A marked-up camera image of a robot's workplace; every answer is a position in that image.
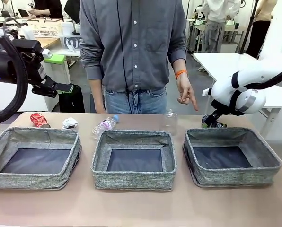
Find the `crumpled paper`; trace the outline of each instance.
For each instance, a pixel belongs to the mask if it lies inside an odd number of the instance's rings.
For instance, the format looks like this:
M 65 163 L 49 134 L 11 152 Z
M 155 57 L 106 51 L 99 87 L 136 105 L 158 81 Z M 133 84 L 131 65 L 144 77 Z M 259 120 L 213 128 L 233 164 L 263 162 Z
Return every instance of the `crumpled paper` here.
M 73 129 L 76 128 L 78 125 L 78 122 L 73 119 L 72 117 L 65 119 L 62 123 L 62 128 L 63 129 Z

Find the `orange wristband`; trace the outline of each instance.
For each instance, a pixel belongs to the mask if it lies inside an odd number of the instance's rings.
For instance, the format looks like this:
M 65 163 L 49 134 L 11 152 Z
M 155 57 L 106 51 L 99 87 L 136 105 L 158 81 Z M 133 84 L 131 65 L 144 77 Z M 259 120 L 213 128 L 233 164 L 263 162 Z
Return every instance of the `orange wristband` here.
M 177 73 L 176 73 L 176 79 L 178 79 L 178 77 L 182 74 L 182 73 L 187 73 L 187 75 L 188 75 L 188 72 L 187 72 L 187 70 L 180 70 L 180 71 L 178 71 Z

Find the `gray button-up shirt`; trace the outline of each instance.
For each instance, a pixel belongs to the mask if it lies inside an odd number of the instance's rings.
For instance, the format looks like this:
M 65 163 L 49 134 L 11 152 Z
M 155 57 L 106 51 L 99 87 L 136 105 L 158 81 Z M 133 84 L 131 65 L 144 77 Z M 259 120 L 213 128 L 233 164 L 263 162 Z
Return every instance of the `gray button-up shirt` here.
M 129 90 L 163 88 L 171 63 L 186 59 L 182 0 L 118 0 Z M 88 79 L 125 91 L 116 0 L 81 0 L 81 57 Z

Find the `clear plastic bottle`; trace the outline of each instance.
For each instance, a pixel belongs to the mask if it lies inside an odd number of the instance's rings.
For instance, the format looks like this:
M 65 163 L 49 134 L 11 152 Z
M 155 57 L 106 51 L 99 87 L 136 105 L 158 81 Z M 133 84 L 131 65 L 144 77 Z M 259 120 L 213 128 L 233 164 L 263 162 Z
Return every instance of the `clear plastic bottle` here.
M 108 117 L 105 121 L 102 121 L 98 126 L 93 129 L 95 139 L 99 139 L 101 134 L 106 130 L 113 129 L 119 122 L 119 116 Z
M 175 135 L 177 133 L 177 125 L 178 125 L 178 114 L 175 113 L 172 109 L 169 109 L 163 118 L 161 124 L 162 131 L 168 131 L 171 134 Z

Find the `shirt pocket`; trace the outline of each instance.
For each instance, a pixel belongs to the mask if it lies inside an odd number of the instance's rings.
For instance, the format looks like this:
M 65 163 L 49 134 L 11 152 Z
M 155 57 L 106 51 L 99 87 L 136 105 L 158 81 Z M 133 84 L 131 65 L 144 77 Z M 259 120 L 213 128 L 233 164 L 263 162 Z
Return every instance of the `shirt pocket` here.
M 148 23 L 146 30 L 146 50 L 165 52 L 167 50 L 167 25 L 165 22 Z

